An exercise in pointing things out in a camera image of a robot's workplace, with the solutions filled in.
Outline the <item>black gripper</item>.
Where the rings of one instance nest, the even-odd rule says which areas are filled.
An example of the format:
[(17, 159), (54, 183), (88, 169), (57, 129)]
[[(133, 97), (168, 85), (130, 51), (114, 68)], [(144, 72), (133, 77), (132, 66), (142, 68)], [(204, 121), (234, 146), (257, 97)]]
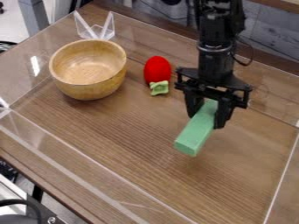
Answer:
[(196, 68), (177, 67), (174, 88), (184, 93), (188, 117), (193, 117), (204, 104), (204, 98), (218, 102), (214, 112), (213, 129), (221, 129), (230, 118), (233, 109), (248, 107), (252, 87), (232, 73), (220, 80), (198, 76)]

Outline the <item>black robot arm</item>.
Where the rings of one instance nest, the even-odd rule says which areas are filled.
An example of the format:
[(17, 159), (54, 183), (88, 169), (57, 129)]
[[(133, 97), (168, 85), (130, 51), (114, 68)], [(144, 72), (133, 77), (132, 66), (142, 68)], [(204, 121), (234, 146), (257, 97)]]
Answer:
[(252, 87), (233, 74), (238, 34), (245, 29), (241, 0), (193, 0), (198, 30), (198, 66), (176, 69), (174, 88), (182, 91), (186, 113), (193, 116), (205, 99), (216, 102), (212, 124), (225, 126), (236, 108), (248, 106)]

